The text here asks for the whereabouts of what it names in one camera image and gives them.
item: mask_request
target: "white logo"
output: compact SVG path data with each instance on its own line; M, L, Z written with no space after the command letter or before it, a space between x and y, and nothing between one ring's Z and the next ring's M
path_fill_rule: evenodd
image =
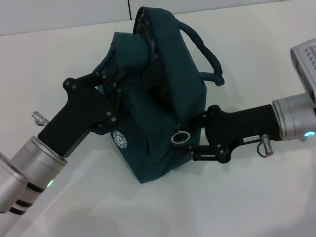
M115 131L113 133L113 140L118 147L122 149L127 147L127 140L119 131Z

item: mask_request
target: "bag strap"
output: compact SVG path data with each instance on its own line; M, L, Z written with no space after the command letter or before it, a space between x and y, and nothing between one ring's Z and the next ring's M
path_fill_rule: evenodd
M214 73L200 73L202 80L213 81L217 86L223 85L225 83L223 78L223 70L216 56L204 45L203 40L195 30L181 21L178 21L178 23L179 29L190 37L190 39L196 44L197 48L201 51L201 53L205 56L214 69Z

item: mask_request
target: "white table surface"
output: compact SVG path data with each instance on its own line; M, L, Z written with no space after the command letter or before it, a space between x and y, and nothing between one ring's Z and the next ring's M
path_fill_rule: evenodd
M207 83L207 105L228 112L303 92L289 50L316 38L316 1L293 0L180 14L222 63L226 84ZM12 157L66 103L62 82L90 73L114 31L133 21L0 37L0 150ZM201 71L206 59L186 38ZM109 135L90 133L10 237L314 237L316 139L256 144L232 161L189 162L140 185Z

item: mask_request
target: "silver robotic arm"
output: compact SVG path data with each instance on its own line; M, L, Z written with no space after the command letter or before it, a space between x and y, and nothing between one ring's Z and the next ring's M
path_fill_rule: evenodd
M273 128L270 127L270 130L272 129L272 132L276 134L278 137L277 140L300 139L305 141L307 137L313 136L316 133L316 39L292 48L291 58L306 93L285 97L272 102L273 109L271 111L277 122L275 122L276 125ZM72 95L71 93L80 91L81 88L82 92L86 91L83 84L81 84L83 80L83 78L67 79L64 82L63 87L66 89L69 98ZM91 83L91 80L85 80L85 83L87 81L93 88L97 84L100 84L99 82L96 82L96 84ZM93 100L100 100L100 103L104 103L102 101L103 98L97 92L93 96ZM77 100L82 100L82 97L76 97L73 102L76 103ZM87 109L93 110L95 108L91 108L88 105ZM51 122L37 113L33 114L33 117L35 117L37 125L47 125L46 128L48 129L46 131L54 132L52 123L55 123L55 125L58 122L61 123L64 118L73 114L68 113L65 115L61 114L61 112L56 116L59 120L55 119L55 117ZM105 111L105 113L102 116L108 117L109 124L116 121L113 111ZM62 128L60 130L68 129L66 125L60 126ZM71 149L64 149L62 146L59 149L60 147L57 146L56 138L46 136L43 139L41 132L38 137L31 137L12 159L7 159L4 155L0 154L0 213L2 213L0 215L7 215L4 214L7 212L15 215L24 214L67 164L65 157L84 139L88 133L86 130L87 128L82 128L82 133L84 134L79 134L80 138L73 138L74 142L69 145ZM243 137L241 145L246 144L248 141L258 142L260 140L262 140L265 146L266 155L273 154L269 138L267 137ZM216 143L215 146L222 153L220 145Z

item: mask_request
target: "dark green bag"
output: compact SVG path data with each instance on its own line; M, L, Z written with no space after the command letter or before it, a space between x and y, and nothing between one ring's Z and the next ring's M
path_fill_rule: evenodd
M198 71L180 30L197 45L214 73ZM169 11L142 7L133 34L115 32L108 55L94 72L115 82L99 87L103 93L110 95L113 85L122 90L117 126L99 126L94 132L111 133L141 183L191 160L175 154L170 139L178 124L205 110L204 81L224 84L219 61L192 28ZM197 132L190 143L198 145L199 140Z

